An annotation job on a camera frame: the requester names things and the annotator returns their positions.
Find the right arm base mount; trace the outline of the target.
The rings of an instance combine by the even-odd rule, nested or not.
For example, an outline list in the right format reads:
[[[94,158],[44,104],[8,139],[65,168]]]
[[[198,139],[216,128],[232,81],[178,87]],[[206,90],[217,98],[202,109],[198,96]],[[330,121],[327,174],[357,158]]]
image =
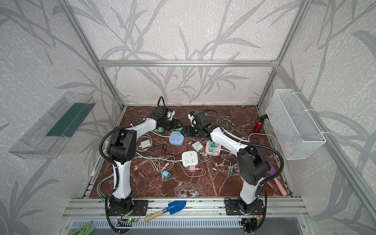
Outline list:
[[[246,204],[242,199],[224,199],[226,215],[254,215],[256,217],[264,214],[264,203],[257,198],[251,204]]]

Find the pink plug adapter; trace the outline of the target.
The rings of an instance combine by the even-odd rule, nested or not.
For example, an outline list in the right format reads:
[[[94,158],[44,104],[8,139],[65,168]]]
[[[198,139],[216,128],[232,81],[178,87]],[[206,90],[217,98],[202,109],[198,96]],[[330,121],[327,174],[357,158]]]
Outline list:
[[[197,171],[196,166],[194,166],[194,165],[189,165],[189,166],[187,167],[187,171],[188,171],[188,172],[196,172],[196,171]]]

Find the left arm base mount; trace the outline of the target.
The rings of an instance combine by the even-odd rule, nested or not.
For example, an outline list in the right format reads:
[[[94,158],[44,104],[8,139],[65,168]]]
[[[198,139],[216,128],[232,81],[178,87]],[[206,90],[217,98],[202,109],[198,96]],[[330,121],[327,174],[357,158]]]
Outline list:
[[[108,209],[109,216],[146,216],[148,209],[148,200],[133,200],[128,209],[119,208],[110,204]]]

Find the small white charger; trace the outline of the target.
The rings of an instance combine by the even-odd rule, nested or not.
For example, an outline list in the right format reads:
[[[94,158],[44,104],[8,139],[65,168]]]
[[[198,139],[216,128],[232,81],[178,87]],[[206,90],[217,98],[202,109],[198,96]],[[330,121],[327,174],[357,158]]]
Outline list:
[[[148,148],[151,147],[151,145],[152,145],[152,141],[151,140],[145,140],[145,141],[142,141],[140,143],[140,148],[141,149],[148,149]]]

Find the teal plug adapter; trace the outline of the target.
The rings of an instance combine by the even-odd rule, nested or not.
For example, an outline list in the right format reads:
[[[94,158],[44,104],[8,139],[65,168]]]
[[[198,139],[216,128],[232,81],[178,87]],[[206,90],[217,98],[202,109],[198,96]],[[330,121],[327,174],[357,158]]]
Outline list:
[[[167,178],[167,179],[170,179],[172,177],[172,174],[168,171],[162,171],[161,174]]]

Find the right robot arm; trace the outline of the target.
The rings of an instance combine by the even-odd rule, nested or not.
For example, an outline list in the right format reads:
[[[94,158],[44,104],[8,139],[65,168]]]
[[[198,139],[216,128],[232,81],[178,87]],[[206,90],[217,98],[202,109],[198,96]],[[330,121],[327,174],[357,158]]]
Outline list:
[[[191,130],[187,134],[208,138],[237,156],[240,174],[243,179],[243,186],[238,200],[245,211],[255,204],[254,202],[259,196],[261,187],[281,175],[285,167],[284,158],[280,152],[271,147],[241,139],[225,130],[221,123],[220,114],[218,114],[218,122],[216,124],[211,123],[207,118],[207,112],[218,113],[215,110],[207,109],[200,112],[192,111],[188,114],[188,118],[191,121]],[[272,165],[267,156],[258,152],[260,148],[273,152],[280,160],[278,171],[269,177],[267,175]]]

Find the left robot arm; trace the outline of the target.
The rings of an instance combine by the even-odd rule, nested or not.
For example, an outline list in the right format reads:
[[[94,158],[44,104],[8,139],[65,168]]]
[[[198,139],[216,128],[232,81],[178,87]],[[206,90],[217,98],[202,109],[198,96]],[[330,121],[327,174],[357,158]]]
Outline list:
[[[165,130],[178,129],[179,122],[174,115],[172,109],[158,106],[152,114],[136,124],[116,127],[102,138],[99,153],[112,164],[114,170],[114,189],[110,192],[113,198],[125,200],[131,195],[130,164],[137,151],[137,139],[160,127]]]

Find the white power strip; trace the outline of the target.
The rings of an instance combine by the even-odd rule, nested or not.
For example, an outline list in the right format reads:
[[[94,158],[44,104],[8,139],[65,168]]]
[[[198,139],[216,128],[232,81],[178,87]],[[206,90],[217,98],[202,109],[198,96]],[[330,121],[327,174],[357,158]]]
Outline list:
[[[185,151],[182,153],[182,164],[183,167],[189,168],[191,166],[198,165],[198,154],[195,150]]]

